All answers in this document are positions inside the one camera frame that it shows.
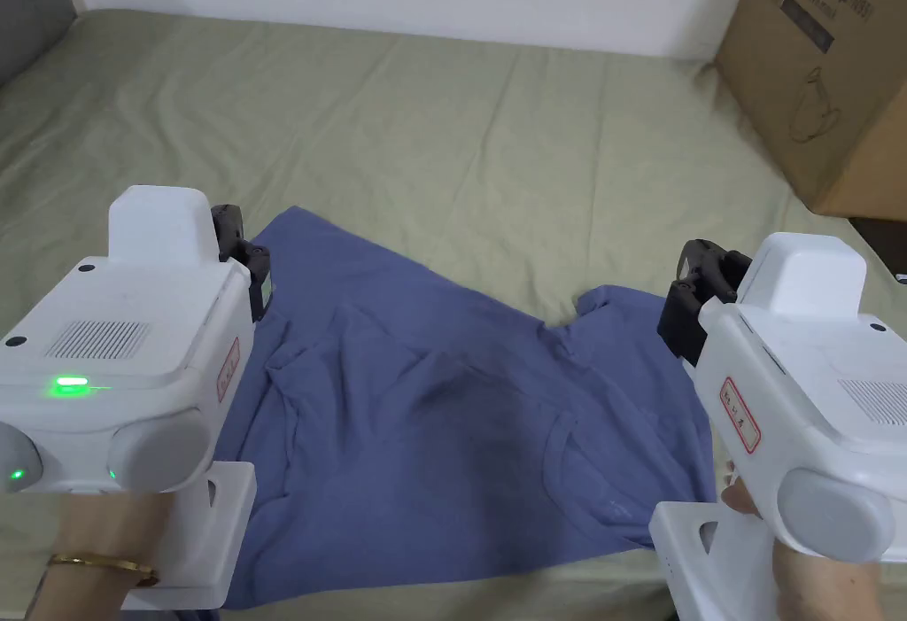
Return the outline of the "person's left hand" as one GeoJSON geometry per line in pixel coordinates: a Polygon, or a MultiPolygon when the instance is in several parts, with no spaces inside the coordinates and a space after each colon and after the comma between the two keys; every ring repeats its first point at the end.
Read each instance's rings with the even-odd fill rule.
{"type": "Polygon", "coordinates": [[[158,580],[156,557],[174,504],[174,493],[69,493],[50,562],[151,586],[158,580]]]}

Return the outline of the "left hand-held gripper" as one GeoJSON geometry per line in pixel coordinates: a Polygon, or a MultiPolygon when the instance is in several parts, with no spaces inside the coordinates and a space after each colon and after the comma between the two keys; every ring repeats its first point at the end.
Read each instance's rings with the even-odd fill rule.
{"type": "Polygon", "coordinates": [[[125,610],[218,609],[257,481],[214,450],[272,297],[240,206],[134,185],[108,252],[70,270],[1,342],[4,493],[174,493],[159,582],[125,610]]]}

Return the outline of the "person's right hand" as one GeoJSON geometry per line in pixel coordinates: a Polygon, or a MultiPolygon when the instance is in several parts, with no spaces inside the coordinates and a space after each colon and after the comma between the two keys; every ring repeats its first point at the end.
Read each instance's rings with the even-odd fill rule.
{"type": "Polygon", "coordinates": [[[771,569],[780,620],[882,620],[879,563],[804,555],[773,541],[771,569]]]}

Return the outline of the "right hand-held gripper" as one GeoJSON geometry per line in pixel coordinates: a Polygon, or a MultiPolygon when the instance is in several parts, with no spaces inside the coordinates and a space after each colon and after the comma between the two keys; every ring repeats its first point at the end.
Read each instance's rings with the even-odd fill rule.
{"type": "Polygon", "coordinates": [[[906,344],[860,313],[866,269],[837,237],[773,233],[754,258],[685,243],[657,331],[756,513],[656,506],[649,531],[679,619],[776,619],[774,540],[905,561],[906,344]]]}

